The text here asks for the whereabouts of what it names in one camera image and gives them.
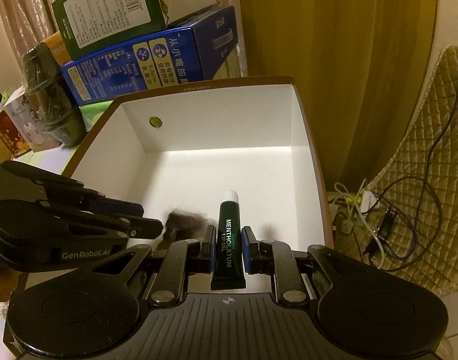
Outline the operator hand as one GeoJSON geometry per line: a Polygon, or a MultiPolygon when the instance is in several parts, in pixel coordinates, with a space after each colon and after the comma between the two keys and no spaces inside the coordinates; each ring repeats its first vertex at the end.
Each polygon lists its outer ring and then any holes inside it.
{"type": "Polygon", "coordinates": [[[20,271],[11,268],[0,270],[0,302],[7,302],[16,290],[21,276],[20,271]]]}

